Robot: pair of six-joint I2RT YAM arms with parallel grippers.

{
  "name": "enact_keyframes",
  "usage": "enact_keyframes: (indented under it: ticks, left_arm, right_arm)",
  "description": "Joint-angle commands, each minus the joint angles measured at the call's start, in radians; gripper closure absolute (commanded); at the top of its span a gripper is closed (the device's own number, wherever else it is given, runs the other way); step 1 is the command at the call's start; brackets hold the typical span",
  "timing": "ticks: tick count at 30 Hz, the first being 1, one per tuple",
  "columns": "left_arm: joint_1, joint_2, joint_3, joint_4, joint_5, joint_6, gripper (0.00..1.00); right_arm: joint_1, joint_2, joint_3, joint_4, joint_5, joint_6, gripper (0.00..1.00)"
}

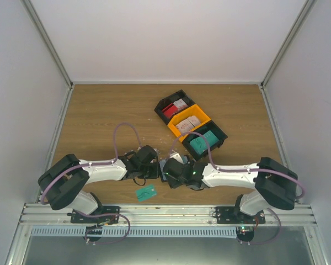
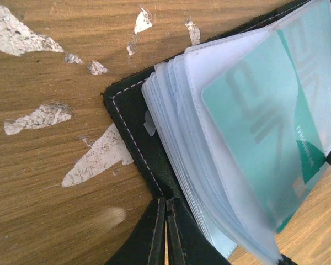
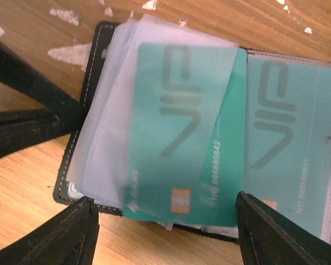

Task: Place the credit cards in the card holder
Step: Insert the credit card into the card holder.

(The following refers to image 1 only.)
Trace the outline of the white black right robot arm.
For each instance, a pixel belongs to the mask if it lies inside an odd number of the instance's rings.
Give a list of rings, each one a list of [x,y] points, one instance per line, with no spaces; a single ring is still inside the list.
[[[234,219],[241,224],[269,207],[281,210],[295,207],[297,174],[268,157],[244,166],[184,163],[170,158],[161,170],[171,188],[186,186],[192,190],[203,190],[229,186],[252,189],[251,193],[238,196],[233,210]]]

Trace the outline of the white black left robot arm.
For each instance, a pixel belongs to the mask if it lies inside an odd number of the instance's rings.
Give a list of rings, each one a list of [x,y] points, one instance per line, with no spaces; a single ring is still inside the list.
[[[52,210],[71,208],[82,213],[89,222],[96,223],[103,216],[102,204],[94,194],[83,191],[85,185],[157,178],[158,169],[157,152],[149,145],[106,161],[79,160],[69,154],[38,179],[42,191],[40,201],[43,205],[50,205]]]

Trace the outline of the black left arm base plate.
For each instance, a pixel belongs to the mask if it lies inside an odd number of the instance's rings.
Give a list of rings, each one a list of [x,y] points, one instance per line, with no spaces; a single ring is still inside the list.
[[[115,214],[119,214],[119,206],[102,206],[97,209],[95,212],[89,214],[89,217],[86,217],[75,210],[72,210],[71,213],[67,213],[67,216],[70,217],[70,222],[73,224],[101,224],[101,225],[111,225],[116,224],[119,221],[119,217]]]

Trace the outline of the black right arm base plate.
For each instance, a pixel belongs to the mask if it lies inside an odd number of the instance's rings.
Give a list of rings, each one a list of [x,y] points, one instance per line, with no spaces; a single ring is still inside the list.
[[[265,224],[263,211],[250,216],[241,212],[236,212],[233,206],[217,206],[212,212],[212,217],[218,224],[238,224],[238,225],[259,225]]]

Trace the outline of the black leather card holder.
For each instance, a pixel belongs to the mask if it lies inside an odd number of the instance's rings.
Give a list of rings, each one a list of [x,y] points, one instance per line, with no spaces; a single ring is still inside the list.
[[[195,162],[188,155],[181,155],[184,163],[181,164],[173,158],[169,158],[164,163],[162,173],[169,179],[173,179],[180,183],[186,183],[193,174],[193,166]]]

